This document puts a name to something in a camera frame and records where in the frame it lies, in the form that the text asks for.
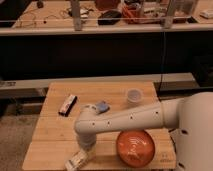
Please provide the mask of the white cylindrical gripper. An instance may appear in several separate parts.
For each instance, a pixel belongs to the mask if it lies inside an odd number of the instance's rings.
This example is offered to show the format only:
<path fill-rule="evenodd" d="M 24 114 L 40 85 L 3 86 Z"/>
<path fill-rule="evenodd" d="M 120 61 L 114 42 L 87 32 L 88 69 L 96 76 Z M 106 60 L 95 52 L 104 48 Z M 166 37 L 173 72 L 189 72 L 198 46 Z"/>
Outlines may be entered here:
<path fill-rule="evenodd" d="M 84 150 L 91 149 L 96 144 L 96 135 L 95 134 L 78 134 L 77 142 L 79 146 Z"/>

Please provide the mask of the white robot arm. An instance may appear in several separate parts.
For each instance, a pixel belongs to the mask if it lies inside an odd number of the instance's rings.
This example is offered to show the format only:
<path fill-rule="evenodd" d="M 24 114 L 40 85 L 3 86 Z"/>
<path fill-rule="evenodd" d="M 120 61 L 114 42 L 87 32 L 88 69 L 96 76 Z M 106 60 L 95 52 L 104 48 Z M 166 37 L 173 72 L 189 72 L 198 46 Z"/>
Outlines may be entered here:
<path fill-rule="evenodd" d="M 87 104 L 75 121 L 81 148 L 90 149 L 105 132 L 178 129 L 176 171 L 213 171 L 213 92 L 164 100 L 114 114 Z"/>

